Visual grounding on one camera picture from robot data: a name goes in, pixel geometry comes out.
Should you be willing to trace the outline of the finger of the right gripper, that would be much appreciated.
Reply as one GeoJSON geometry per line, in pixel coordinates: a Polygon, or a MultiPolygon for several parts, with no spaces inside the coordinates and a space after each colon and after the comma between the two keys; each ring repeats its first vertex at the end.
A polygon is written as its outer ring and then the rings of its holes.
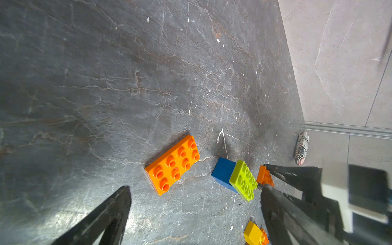
{"type": "Polygon", "coordinates": [[[318,167],[287,167],[264,164],[271,175],[279,178],[290,186],[306,192],[320,186],[322,169],[318,167]]]}

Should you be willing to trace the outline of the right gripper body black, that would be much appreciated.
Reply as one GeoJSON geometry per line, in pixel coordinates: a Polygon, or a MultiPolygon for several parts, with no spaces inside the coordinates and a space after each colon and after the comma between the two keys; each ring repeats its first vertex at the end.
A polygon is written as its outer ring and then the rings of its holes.
{"type": "MultiPolygon", "coordinates": [[[[391,208],[392,190],[387,187],[354,188],[354,200],[365,207],[391,208]]],[[[322,196],[321,189],[311,187],[303,191],[302,198],[284,196],[310,217],[316,225],[330,233],[340,242],[349,245],[390,245],[392,243],[392,212],[387,210],[388,222],[383,224],[360,214],[353,215],[353,232],[343,230],[343,220],[338,202],[322,196]]]]}

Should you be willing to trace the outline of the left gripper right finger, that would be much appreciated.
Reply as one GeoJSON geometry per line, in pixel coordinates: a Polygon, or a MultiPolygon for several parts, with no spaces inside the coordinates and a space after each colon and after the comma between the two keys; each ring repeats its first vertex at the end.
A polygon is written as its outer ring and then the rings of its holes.
{"type": "Polygon", "coordinates": [[[283,193],[270,185],[262,187],[261,209],[272,245],[341,245],[283,193]]]}

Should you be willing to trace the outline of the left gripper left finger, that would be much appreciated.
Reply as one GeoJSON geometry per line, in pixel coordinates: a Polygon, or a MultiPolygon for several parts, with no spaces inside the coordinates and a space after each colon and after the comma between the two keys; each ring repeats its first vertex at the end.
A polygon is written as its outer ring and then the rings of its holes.
{"type": "Polygon", "coordinates": [[[53,245],[120,245],[131,208],[129,186],[122,186],[89,215],[57,238],[53,245]]]}

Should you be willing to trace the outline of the lime green lego plate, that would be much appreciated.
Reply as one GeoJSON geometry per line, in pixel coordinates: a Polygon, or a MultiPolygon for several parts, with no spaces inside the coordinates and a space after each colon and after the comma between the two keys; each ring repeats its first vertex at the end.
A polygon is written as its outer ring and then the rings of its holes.
{"type": "Polygon", "coordinates": [[[248,202],[254,199],[254,190],[257,189],[257,182],[246,163],[238,160],[229,183],[248,202]]]}

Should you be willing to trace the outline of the orange 2x4 lego plate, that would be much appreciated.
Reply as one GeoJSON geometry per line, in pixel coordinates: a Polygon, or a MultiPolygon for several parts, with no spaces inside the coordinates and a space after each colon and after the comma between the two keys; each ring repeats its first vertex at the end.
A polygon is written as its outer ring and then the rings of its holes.
{"type": "Polygon", "coordinates": [[[195,138],[188,135],[148,165],[145,171],[156,193],[162,196],[199,160],[195,138]]]}

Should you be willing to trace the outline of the blue lego block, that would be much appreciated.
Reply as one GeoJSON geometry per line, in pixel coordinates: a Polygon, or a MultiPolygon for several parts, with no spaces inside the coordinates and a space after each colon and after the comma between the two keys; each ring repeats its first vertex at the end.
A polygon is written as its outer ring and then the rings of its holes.
{"type": "Polygon", "coordinates": [[[235,162],[220,157],[211,175],[219,184],[237,193],[236,189],[229,182],[235,165],[235,162]]]}

